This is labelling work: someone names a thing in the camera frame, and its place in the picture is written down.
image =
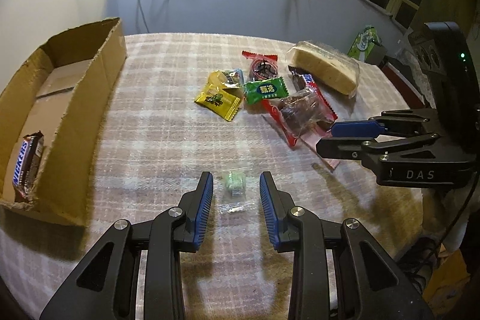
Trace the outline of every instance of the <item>checkered fabric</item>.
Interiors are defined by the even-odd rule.
[[[293,257],[276,253],[268,241],[258,187],[262,171],[271,171],[280,190],[322,219],[358,218],[393,256],[415,240],[422,219],[418,190],[378,186],[359,162],[341,162],[330,172],[301,142],[289,148],[260,108],[244,107],[227,122],[194,103],[210,72],[240,67],[248,75],[242,50],[277,53],[280,73],[293,92],[285,59],[291,44],[184,33],[135,35],[126,42],[128,58],[92,163],[90,224],[85,229],[56,226],[0,211],[0,274],[32,317],[39,317],[114,221],[153,219],[194,190],[202,171],[214,175],[214,199],[205,242],[196,254],[181,256],[188,319],[286,319]],[[341,120],[407,108],[380,69],[360,65],[355,98],[325,91]],[[251,205],[221,214],[220,171],[235,166],[247,167]],[[143,318],[144,276],[145,259],[137,319]]]

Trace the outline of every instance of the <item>bread slice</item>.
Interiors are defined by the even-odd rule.
[[[292,63],[303,68],[327,86],[353,96],[359,81],[359,66],[342,53],[334,54],[308,42],[294,47]]]

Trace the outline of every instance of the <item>silver screw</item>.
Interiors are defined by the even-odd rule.
[[[183,213],[183,210],[177,206],[169,210],[169,215],[172,217],[178,217],[182,213]]]
[[[299,206],[294,206],[292,209],[290,209],[290,213],[293,214],[294,216],[303,216],[305,214],[305,209],[299,207]]]
[[[118,229],[119,231],[121,231],[122,229],[125,229],[128,226],[128,221],[117,220],[113,226],[115,227],[115,229]]]
[[[350,229],[357,229],[360,226],[360,223],[357,219],[347,219],[345,225]]]

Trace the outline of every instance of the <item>green candy wrapper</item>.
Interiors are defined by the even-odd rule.
[[[262,99],[285,98],[289,92],[282,77],[247,82],[243,85],[247,103],[252,105]]]

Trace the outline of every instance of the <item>blue oval logo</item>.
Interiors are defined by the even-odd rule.
[[[257,87],[257,93],[261,95],[275,94],[277,88],[272,83],[264,83]]]

